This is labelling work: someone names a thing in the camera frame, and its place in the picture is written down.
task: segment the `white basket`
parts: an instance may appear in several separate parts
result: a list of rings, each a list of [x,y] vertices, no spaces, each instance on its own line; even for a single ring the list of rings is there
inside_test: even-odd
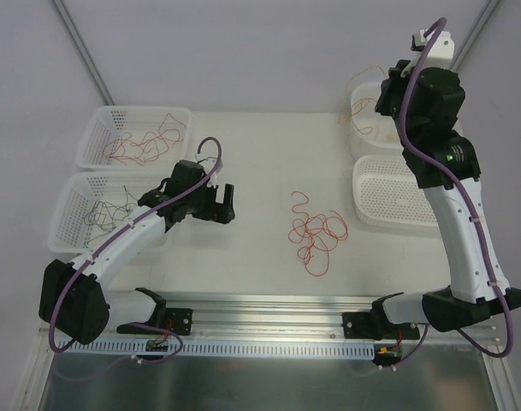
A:
[[[367,224],[396,229],[437,229],[416,178],[398,156],[363,156],[353,168],[357,214]]]
[[[49,249],[54,253],[85,253],[100,246],[109,238],[109,233],[97,225],[91,225],[92,217],[104,224],[109,224],[111,220],[108,212],[96,213],[94,216],[89,214],[95,203],[107,201],[115,206],[124,206],[127,203],[128,210],[131,210],[136,206],[136,201],[127,193],[139,199],[142,194],[159,186],[161,180],[167,176],[160,171],[154,173],[136,170],[90,171],[73,175],[56,203],[47,239]],[[124,212],[118,211],[115,214],[114,209],[110,214],[116,218],[116,225],[119,225],[117,222],[120,218],[125,217]],[[166,240],[167,236],[164,235],[159,241],[154,241],[149,249],[161,247]]]
[[[87,126],[75,162],[84,169],[93,170],[146,167],[172,170],[186,156],[191,129],[192,112],[188,109],[100,107]],[[159,135],[167,140],[154,140]],[[161,155],[153,161],[156,154]]]
[[[378,101],[380,85],[380,81],[372,81],[358,86],[352,92],[352,107],[361,98],[373,98]],[[394,119],[376,113],[375,106],[374,101],[368,102],[359,113],[350,119],[348,144],[350,152],[356,160],[368,154],[400,155],[403,150]]]

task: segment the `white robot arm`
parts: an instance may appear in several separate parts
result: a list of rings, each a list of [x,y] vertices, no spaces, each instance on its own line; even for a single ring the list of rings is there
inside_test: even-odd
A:
[[[458,75],[448,70],[453,41],[450,33],[433,27],[412,36],[414,60],[400,60],[389,70],[376,112],[395,120],[403,156],[437,218],[451,283],[445,289],[382,297],[369,313],[347,318],[355,333],[376,340],[410,323],[460,331],[521,307],[521,290],[510,287],[488,233],[477,155],[453,129],[465,99]]]
[[[216,172],[222,163],[215,160],[181,160],[170,178],[140,198],[103,245],[69,263],[52,261],[44,273],[40,318],[84,345],[106,328],[132,332],[129,323],[165,328],[164,298],[148,289],[109,291],[109,286],[122,267],[186,215],[224,224],[235,218],[234,186],[226,184],[223,202],[216,202]]]

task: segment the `black mount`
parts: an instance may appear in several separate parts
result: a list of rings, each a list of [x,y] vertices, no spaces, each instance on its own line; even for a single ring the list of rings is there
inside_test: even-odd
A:
[[[521,307],[521,289],[507,289],[505,298],[510,310]],[[498,299],[488,302],[479,299],[471,304],[454,298],[450,287],[424,294],[422,309],[429,323],[440,332],[478,324],[503,313]]]
[[[150,319],[141,324],[161,328],[162,330],[167,329],[173,331],[179,336],[189,336],[191,334],[193,310],[189,308],[168,308],[167,302],[162,296],[150,291],[149,289],[136,290],[148,295],[156,303],[156,307],[154,308],[154,312]],[[120,325],[117,327],[116,331],[118,334],[151,334],[151,331],[129,324]]]
[[[139,200],[139,206],[153,208],[163,202],[183,193],[205,176],[201,164],[188,160],[179,161],[173,168],[170,178],[162,180],[160,186],[144,194]],[[224,200],[216,202],[216,187],[207,187],[204,184],[193,193],[183,199],[167,205],[157,211],[157,215],[165,218],[165,231],[179,223],[188,214],[204,221],[227,224],[235,219],[234,212],[234,186],[226,184],[224,187]]]
[[[352,340],[369,338],[377,341],[397,340],[401,333],[403,340],[418,340],[420,332],[415,325],[410,323],[391,324],[383,310],[383,302],[399,294],[388,295],[373,301],[372,309],[369,312],[343,313],[344,338]]]

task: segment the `white platform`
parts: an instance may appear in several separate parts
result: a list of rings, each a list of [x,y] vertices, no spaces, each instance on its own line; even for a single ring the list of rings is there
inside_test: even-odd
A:
[[[447,286],[440,237],[377,229],[358,219],[352,198],[353,158],[346,147],[349,127],[337,120],[330,114],[194,113],[188,157],[206,136],[221,141],[224,168],[219,182],[235,185],[237,217],[229,225],[187,218],[172,233],[164,253],[139,256],[112,288],[386,295]],[[311,212],[336,210],[349,225],[349,238],[330,254],[324,277],[305,271],[296,255],[298,246],[287,238],[295,218],[290,198],[294,190],[310,196]]]

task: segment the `red wire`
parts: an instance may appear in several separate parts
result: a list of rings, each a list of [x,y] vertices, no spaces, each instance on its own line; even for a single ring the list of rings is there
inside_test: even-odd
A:
[[[166,325],[167,325],[167,330],[171,331],[173,328],[173,320],[170,319],[169,321],[167,321]],[[158,345],[158,344],[165,343],[167,341],[168,336],[169,336],[169,334],[168,334],[168,332],[166,332],[165,334],[163,334],[163,339],[158,342],[157,340],[159,339],[159,337],[156,338],[156,341],[154,341],[154,344]]]
[[[304,267],[310,275],[313,277],[322,277],[329,272],[330,252],[338,246],[340,241],[344,241],[348,237],[347,224],[344,221],[344,218],[342,218],[338,212],[333,210],[330,210],[330,212],[335,215],[329,217],[324,214],[317,214],[310,217],[310,214],[306,211],[298,211],[296,207],[305,206],[310,202],[310,198],[301,191],[294,191],[291,196],[295,194],[300,194],[305,198],[304,202],[295,204],[292,208],[293,213],[302,215],[303,217],[295,218],[293,220],[293,229],[288,233],[288,240],[294,244],[302,244],[305,242],[305,245],[299,248],[297,255],[302,261],[304,261]],[[330,221],[333,221],[333,225],[338,222],[340,226],[343,227],[344,234],[337,235],[334,227],[332,229],[329,227]],[[329,247],[327,244],[329,239],[332,239],[330,241],[334,243],[332,247]],[[324,271],[320,274],[311,272],[310,267],[308,266],[315,257],[315,250],[327,255],[327,264]]]
[[[133,135],[131,133],[123,133],[119,140],[111,141],[106,146],[104,146],[103,155],[106,158],[114,159],[125,165],[127,165],[127,160],[133,161],[138,165],[143,166],[146,163],[157,161],[163,154],[168,152],[172,146],[174,146],[179,141],[182,141],[181,131],[178,128],[169,128],[162,132],[163,125],[167,121],[168,117],[171,117],[173,120],[186,128],[186,125],[183,122],[176,120],[176,118],[174,118],[171,113],[167,113],[163,119],[163,122],[157,129],[157,134],[153,131],[149,131],[142,137],[142,141],[137,143],[132,140]],[[178,134],[178,139],[171,140],[168,137],[164,137],[164,134],[167,132],[176,132]],[[153,152],[152,156],[147,157],[146,154],[149,154],[150,152]]]

